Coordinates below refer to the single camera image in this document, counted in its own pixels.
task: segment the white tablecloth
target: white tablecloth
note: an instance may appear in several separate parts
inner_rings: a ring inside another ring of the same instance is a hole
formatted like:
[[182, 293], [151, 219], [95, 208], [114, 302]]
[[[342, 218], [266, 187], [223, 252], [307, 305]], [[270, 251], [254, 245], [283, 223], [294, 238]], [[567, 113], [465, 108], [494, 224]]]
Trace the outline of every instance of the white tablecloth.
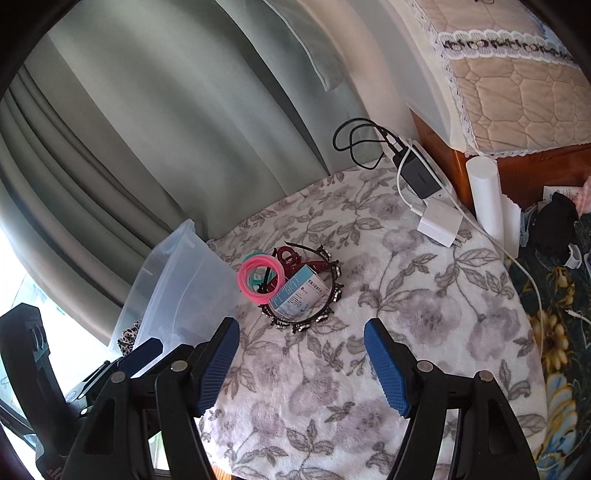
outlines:
[[[544, 378], [530, 324], [492, 244], [462, 225], [461, 248], [434, 244], [398, 197], [395, 169], [348, 170], [249, 218], [211, 249], [237, 270], [285, 240], [323, 244], [342, 265], [334, 316], [278, 330], [245, 299], [242, 334], [220, 397], [199, 422], [212, 462], [245, 479], [382, 479], [407, 421], [388, 407], [363, 344], [380, 317], [395, 340], [444, 372], [490, 370], [532, 449], [544, 437]], [[447, 478], [449, 412], [435, 478]]]

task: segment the pink bracelet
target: pink bracelet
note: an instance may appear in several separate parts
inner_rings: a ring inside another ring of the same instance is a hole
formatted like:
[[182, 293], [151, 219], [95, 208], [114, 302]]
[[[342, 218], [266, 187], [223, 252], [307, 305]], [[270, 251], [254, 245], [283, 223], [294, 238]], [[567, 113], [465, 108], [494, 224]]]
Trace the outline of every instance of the pink bracelet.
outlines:
[[[269, 267], [277, 274], [277, 286], [275, 290], [270, 293], [257, 293], [248, 285], [248, 277], [250, 273], [259, 267]], [[279, 291], [279, 289], [285, 284], [285, 272], [283, 265], [279, 263], [275, 257], [270, 255], [254, 255], [246, 260], [238, 271], [238, 286], [242, 293], [246, 295], [250, 300], [255, 301], [259, 304], [269, 303], [269, 300]]]

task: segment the gray plastic object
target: gray plastic object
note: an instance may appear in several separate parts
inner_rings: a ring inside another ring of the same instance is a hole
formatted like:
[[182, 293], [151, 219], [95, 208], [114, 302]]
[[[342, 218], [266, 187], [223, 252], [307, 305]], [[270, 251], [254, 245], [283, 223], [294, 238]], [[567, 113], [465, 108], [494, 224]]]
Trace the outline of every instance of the gray plastic object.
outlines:
[[225, 317], [236, 317], [239, 300], [236, 272], [195, 234], [193, 221], [186, 220], [142, 265], [109, 350], [121, 354], [117, 339], [142, 320], [135, 348], [151, 337], [164, 346], [146, 370], [181, 343], [197, 346], [208, 341]]

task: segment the wooden bed frame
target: wooden bed frame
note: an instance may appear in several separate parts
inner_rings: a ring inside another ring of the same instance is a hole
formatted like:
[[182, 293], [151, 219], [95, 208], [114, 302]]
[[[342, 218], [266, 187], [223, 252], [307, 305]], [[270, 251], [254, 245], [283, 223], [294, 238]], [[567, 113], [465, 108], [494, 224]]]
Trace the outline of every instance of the wooden bed frame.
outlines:
[[[466, 171], [469, 158], [448, 147], [414, 112], [413, 118], [421, 144], [450, 180], [461, 202], [473, 211]], [[582, 186], [591, 175], [591, 145], [500, 158], [498, 167], [503, 193], [525, 209], [542, 199], [544, 185]]]

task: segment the white power adapter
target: white power adapter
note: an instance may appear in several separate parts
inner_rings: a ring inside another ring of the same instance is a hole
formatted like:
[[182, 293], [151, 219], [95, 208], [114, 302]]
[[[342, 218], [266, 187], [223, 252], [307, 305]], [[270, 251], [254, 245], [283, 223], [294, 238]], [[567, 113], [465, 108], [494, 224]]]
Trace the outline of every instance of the white power adapter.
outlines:
[[447, 203], [431, 198], [417, 230], [440, 244], [450, 247], [458, 238], [457, 232], [462, 224], [462, 214]]

